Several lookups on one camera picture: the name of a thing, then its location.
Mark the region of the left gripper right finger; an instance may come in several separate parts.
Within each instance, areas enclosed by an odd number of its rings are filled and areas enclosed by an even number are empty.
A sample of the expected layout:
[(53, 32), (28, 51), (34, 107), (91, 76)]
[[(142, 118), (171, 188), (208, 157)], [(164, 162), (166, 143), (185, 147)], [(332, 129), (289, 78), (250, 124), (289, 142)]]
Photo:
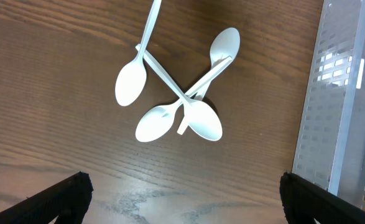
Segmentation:
[(288, 224), (365, 224), (365, 211), (293, 173), (279, 187)]

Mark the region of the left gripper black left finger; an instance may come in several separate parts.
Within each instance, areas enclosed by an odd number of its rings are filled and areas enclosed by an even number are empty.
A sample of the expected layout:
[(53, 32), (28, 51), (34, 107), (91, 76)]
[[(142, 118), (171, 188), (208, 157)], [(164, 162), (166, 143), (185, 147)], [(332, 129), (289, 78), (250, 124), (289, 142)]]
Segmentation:
[(67, 179), (0, 212), (0, 223), (81, 224), (93, 193), (89, 174), (78, 172)]

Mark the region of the white spoon bowl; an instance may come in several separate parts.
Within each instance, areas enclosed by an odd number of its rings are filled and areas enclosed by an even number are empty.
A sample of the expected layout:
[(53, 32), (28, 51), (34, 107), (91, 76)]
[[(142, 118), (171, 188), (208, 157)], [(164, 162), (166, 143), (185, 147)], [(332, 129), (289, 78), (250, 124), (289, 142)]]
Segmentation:
[[(239, 31), (230, 27), (220, 32), (214, 39), (210, 47), (210, 61), (211, 69), (215, 68), (222, 60), (231, 56), (232, 61), (236, 58), (240, 46), (240, 34)], [(211, 82), (203, 86), (195, 95), (194, 99), (202, 100), (210, 87)], [(188, 121), (186, 117), (182, 119), (180, 126), (178, 127), (177, 133), (182, 135), (188, 128)]]
[[(222, 60), (215, 68), (201, 77), (186, 93), (188, 98), (196, 94), (203, 86), (215, 79), (226, 68), (232, 58), (229, 56)], [(172, 127), (175, 114), (183, 104), (178, 99), (169, 105), (158, 105), (150, 109), (139, 121), (136, 128), (136, 138), (140, 142), (154, 141), (163, 136)], [(185, 115), (188, 125), (197, 135), (209, 141), (221, 139), (223, 129), (218, 115), (204, 102), (200, 102), (192, 114)]]

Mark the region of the white spoon crossing diagonal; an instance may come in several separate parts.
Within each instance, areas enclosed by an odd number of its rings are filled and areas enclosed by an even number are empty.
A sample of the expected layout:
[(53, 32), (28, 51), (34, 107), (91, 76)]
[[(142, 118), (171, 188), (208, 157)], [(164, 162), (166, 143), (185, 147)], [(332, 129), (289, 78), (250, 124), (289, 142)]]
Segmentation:
[(191, 97), (216, 78), (219, 71), (231, 61), (231, 57), (217, 64), (185, 93), (147, 50), (144, 51), (144, 60), (179, 99), (170, 105), (159, 105), (150, 109), (137, 125), (136, 139), (140, 142), (150, 142), (163, 136), (172, 127), (176, 111), (183, 105), (185, 119), (197, 135), (209, 141), (219, 140), (223, 130), (218, 115), (207, 103)]

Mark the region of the white spoon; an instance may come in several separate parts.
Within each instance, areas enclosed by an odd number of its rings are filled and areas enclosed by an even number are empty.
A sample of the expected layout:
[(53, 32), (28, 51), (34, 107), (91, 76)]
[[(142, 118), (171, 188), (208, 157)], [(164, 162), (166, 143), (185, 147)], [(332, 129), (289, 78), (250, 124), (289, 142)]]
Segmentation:
[(117, 77), (114, 92), (116, 101), (121, 106), (132, 104), (145, 86), (147, 72), (143, 63), (143, 56), (156, 23), (161, 2), (161, 0), (154, 0), (142, 35), (141, 47), (136, 57), (123, 66)]

